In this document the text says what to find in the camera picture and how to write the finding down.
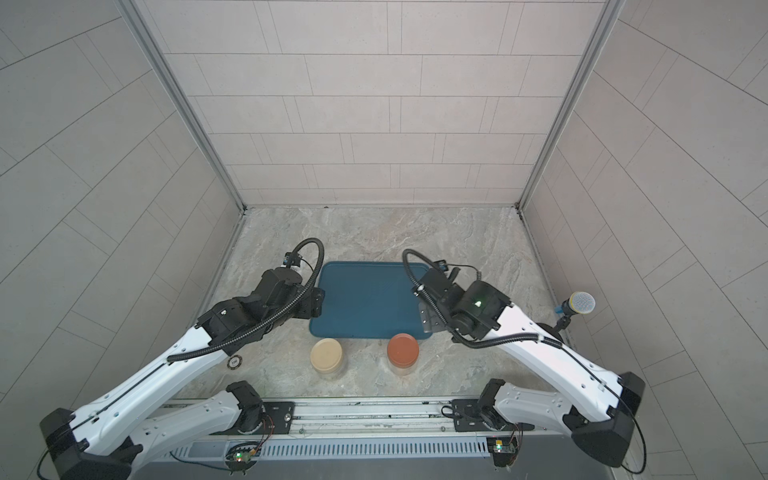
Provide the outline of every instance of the clear plastic jar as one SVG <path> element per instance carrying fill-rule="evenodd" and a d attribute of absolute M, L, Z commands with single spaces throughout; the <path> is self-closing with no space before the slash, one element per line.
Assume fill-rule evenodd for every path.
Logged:
<path fill-rule="evenodd" d="M 389 369 L 395 375 L 406 376 L 416 370 L 419 343 L 408 333 L 398 333 L 389 341 L 386 354 L 389 358 Z"/>
<path fill-rule="evenodd" d="M 322 339 L 310 352 L 312 368 L 324 379 L 335 380 L 346 371 L 346 356 L 335 339 Z"/>

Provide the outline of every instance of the electrical wire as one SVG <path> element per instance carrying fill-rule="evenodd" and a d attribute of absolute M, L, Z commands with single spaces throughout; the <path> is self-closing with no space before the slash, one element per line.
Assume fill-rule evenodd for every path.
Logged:
<path fill-rule="evenodd" d="M 310 270 L 312 270 L 312 271 L 313 271 L 313 273 L 314 273 L 315 269 L 313 269 L 313 268 L 312 268 L 312 265 L 310 265 L 310 263 L 309 263 L 309 262 L 307 262 L 307 261 L 306 261 L 306 260 L 304 260 L 303 258 L 301 259 L 301 261 L 303 261 L 304 263 L 306 263 L 306 265 L 307 265 L 307 266 L 310 268 Z"/>
<path fill-rule="evenodd" d="M 181 463 L 188 463 L 190 465 L 199 465 L 201 467 L 211 468 L 213 470 L 221 470 L 223 472 L 232 472 L 232 470 L 229 470 L 228 468 L 214 467 L 213 465 L 206 465 L 200 462 L 190 462 L 189 460 L 182 460 L 181 458 L 178 458 L 176 455 L 174 455 L 173 452 L 168 452 L 168 453 L 170 454 L 170 456 L 174 457 L 176 460 L 178 460 Z"/>
<path fill-rule="evenodd" d="M 478 267 L 476 267 L 476 266 L 473 266 L 473 265 L 459 265 L 457 263 L 446 263 L 445 265 L 446 266 L 465 266 L 467 268 L 472 268 L 475 271 L 475 279 L 476 280 L 482 280 L 482 272 L 480 270 L 478 270 Z"/>
<path fill-rule="evenodd" d="M 587 373 L 589 373 L 590 376 L 592 376 L 598 382 L 600 382 L 608 390 L 608 392 L 610 392 L 614 397 L 616 397 L 616 399 L 619 401 L 619 403 L 624 406 L 624 408 L 626 409 L 627 413 L 632 418 L 632 422 L 637 427 L 637 433 L 640 434 L 640 440 L 641 440 L 641 442 L 643 444 L 643 465 L 640 468 L 640 470 L 638 470 L 638 471 L 630 470 L 624 464 L 622 464 L 621 467 L 624 470 L 626 470 L 627 472 L 630 472 L 633 475 L 639 475 L 640 473 L 643 473 L 645 471 L 645 468 L 647 466 L 647 446 L 645 444 L 645 437 L 643 436 L 643 430 L 640 428 L 640 424 L 637 422 L 637 419 L 635 418 L 634 413 L 632 412 L 632 409 L 630 409 L 629 406 L 627 405 L 627 403 L 616 392 L 614 392 L 613 389 L 611 389 L 611 387 L 606 385 L 606 383 L 602 379 L 599 379 L 597 376 L 595 376 L 592 373 L 592 371 L 590 369 L 588 369 L 583 363 L 579 362 L 578 359 L 572 353 L 568 352 L 567 349 L 564 349 L 562 342 L 559 342 L 556 339 L 552 339 L 550 337 L 545 337 L 544 339 L 541 339 L 541 337 L 538 334 L 530 334 L 529 335 L 529 334 L 525 334 L 525 333 L 515 333 L 515 334 L 512 334 L 512 335 L 500 336 L 500 337 L 498 337 L 496 339 L 482 340 L 482 341 L 471 341 L 469 339 L 466 339 L 456 329 L 453 329 L 448 324 L 448 320 L 445 318 L 445 316 L 443 316 L 442 312 L 437 307 L 437 303 L 435 302 L 435 300 L 432 298 L 431 295 L 429 295 L 429 293 L 426 292 L 426 290 L 424 289 L 423 284 L 421 284 L 416 279 L 416 277 L 413 275 L 413 271 L 411 270 L 411 266 L 408 263 L 408 255 L 414 255 L 414 256 L 422 259 L 424 262 L 426 262 L 427 264 L 429 264 L 430 266 L 432 266 L 432 268 L 435 268 L 436 270 L 441 270 L 441 269 L 439 268 L 439 266 L 435 262 L 431 261 L 429 258 L 427 258 L 423 254 L 417 252 L 416 250 L 412 250 L 412 249 L 406 248 L 405 250 L 402 251 L 402 265 L 406 269 L 406 276 L 408 276 L 408 278 L 411 280 L 411 282 L 416 286 L 416 290 L 415 290 L 416 295 L 418 295 L 420 298 L 422 298 L 423 300 L 425 300 L 429 304 L 429 306 L 432 308 L 432 310 L 434 310 L 434 312 L 437 314 L 438 318 L 443 322 L 443 325 L 445 325 L 445 328 L 462 345 L 468 346 L 469 348 L 473 348 L 473 349 L 481 349 L 481 348 L 486 348 L 486 347 L 489 347 L 489 346 L 502 345 L 504 343 L 521 342 L 521 341 L 527 341 L 527 340 L 544 343 L 545 345 L 554 347 L 556 349 L 561 349 L 563 352 L 567 353 L 568 356 L 570 356 L 582 369 L 584 369 Z"/>
<path fill-rule="evenodd" d="M 301 290 L 299 290 L 298 293 L 296 293 L 294 298 L 292 298 L 288 303 L 283 305 L 279 310 L 277 310 L 272 316 L 270 316 L 266 320 L 259 322 L 257 325 L 249 328 L 247 331 L 241 333 L 238 336 L 235 336 L 215 346 L 207 346 L 203 349 L 194 350 L 192 352 L 185 352 L 185 353 L 178 353 L 176 355 L 171 355 L 171 356 L 168 356 L 166 360 L 169 363 L 180 362 L 182 360 L 194 359 L 194 358 L 197 358 L 198 356 L 203 356 L 209 353 L 217 352 L 226 346 L 232 345 L 233 343 L 238 343 L 243 339 L 246 339 L 248 336 L 253 335 L 255 332 L 258 332 L 265 326 L 272 325 L 277 320 L 282 319 L 287 313 L 290 312 L 290 310 L 293 307 L 296 306 L 296 304 L 304 297 L 304 295 L 315 286 L 315 281 L 317 280 L 317 276 L 320 273 L 320 268 L 323 266 L 323 258 L 325 257 L 325 247 L 323 246 L 323 242 L 321 242 L 319 239 L 316 239 L 316 238 L 307 238 L 299 242 L 299 244 L 296 245 L 296 247 L 293 249 L 293 252 L 291 252 L 291 254 L 288 256 L 288 259 L 286 260 L 286 265 L 293 265 L 294 258 L 298 256 L 299 250 L 304 248 L 304 246 L 307 245 L 308 243 L 314 243 L 317 245 L 317 262 L 315 263 L 315 268 L 312 271 L 312 275 L 310 275 L 310 278 L 306 281 L 306 284 L 301 288 Z"/>

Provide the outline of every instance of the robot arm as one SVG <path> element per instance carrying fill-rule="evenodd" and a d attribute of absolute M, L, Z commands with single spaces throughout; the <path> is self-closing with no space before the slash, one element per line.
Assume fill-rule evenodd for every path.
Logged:
<path fill-rule="evenodd" d="M 298 266 L 298 250 L 307 243 L 317 243 L 319 255 L 302 285 L 292 267 Z M 420 280 L 409 268 L 409 254 L 432 265 Z M 562 432 L 598 461 L 621 464 L 644 388 L 637 376 L 617 375 L 579 356 L 481 280 L 463 290 L 453 283 L 458 271 L 446 276 L 413 250 L 403 253 L 403 263 L 414 294 L 426 303 L 422 310 L 433 313 L 425 320 L 430 331 L 447 329 L 454 341 L 469 348 L 497 346 L 557 389 L 539 392 L 493 379 L 477 402 L 486 425 L 500 430 L 524 422 Z M 314 283 L 322 264 L 322 243 L 304 240 L 286 254 L 283 267 L 264 272 L 249 296 L 215 305 L 131 378 L 73 412 L 57 409 L 47 415 L 40 427 L 60 478 L 125 480 L 132 470 L 203 435 L 229 429 L 248 433 L 262 425 L 263 403 L 247 382 L 177 412 L 148 417 L 200 373 L 286 319 L 320 316 L 325 294 Z M 241 469 L 252 466 L 245 464 Z"/>

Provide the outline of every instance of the vent grille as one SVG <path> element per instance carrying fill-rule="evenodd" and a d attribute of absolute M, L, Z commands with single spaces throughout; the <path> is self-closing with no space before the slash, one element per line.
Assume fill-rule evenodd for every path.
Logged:
<path fill-rule="evenodd" d="M 289 439 L 265 445 L 261 460 L 317 458 L 486 457 L 488 447 L 474 437 L 457 439 Z"/>

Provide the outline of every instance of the metal frame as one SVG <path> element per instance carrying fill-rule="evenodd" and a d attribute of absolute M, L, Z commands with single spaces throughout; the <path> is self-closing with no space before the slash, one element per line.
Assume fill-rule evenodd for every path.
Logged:
<path fill-rule="evenodd" d="M 205 133 L 200 120 L 195 115 L 192 106 L 187 100 L 187 96 L 181 90 L 178 80 L 174 77 L 168 63 L 165 61 L 163 52 L 160 51 L 157 42 L 152 38 L 152 34 L 150 33 L 147 24 L 144 22 L 141 13 L 136 8 L 133 0 L 114 1 L 120 10 L 120 13 L 123 15 L 123 19 L 128 24 L 128 28 L 131 30 L 131 33 L 133 33 L 141 50 L 144 52 L 144 55 L 146 55 L 147 60 L 157 74 L 157 77 L 160 79 L 160 83 L 165 88 L 165 91 L 170 96 L 174 105 L 176 105 L 176 110 L 179 112 L 181 119 L 187 125 L 187 128 L 189 128 L 190 133 L 192 133 L 192 138 L 197 143 L 197 146 L 200 147 L 203 156 L 205 156 L 210 165 L 214 168 L 216 175 L 224 182 L 224 186 L 227 188 L 227 191 L 242 214 L 246 208 L 243 198 L 232 183 L 229 174 L 224 169 L 219 155 L 216 153 L 208 135 Z"/>
<path fill-rule="evenodd" d="M 611 30 L 616 24 L 616 20 L 619 18 L 619 12 L 621 7 L 624 6 L 624 0 L 607 0 L 603 6 L 603 10 L 600 13 L 600 18 L 594 26 L 592 35 L 589 38 L 587 47 L 584 50 L 584 54 L 581 56 L 576 73 L 574 74 L 571 84 L 568 87 L 568 92 L 563 98 L 563 103 L 560 105 L 557 116 L 554 118 L 554 123 L 547 133 L 547 138 L 544 145 L 541 147 L 538 159 L 533 166 L 531 176 L 528 178 L 528 182 L 525 184 L 523 194 L 518 202 L 518 209 L 523 211 L 531 200 L 533 190 L 538 184 L 541 174 L 544 173 L 544 168 L 549 162 L 549 157 L 552 155 L 555 145 L 557 145 L 560 135 L 563 133 L 563 129 L 568 122 L 568 117 L 571 116 L 571 112 L 576 106 L 581 92 L 584 90 L 584 86 L 587 84 L 589 75 L 594 69 L 594 64 L 597 63 L 600 52 L 611 34 Z"/>

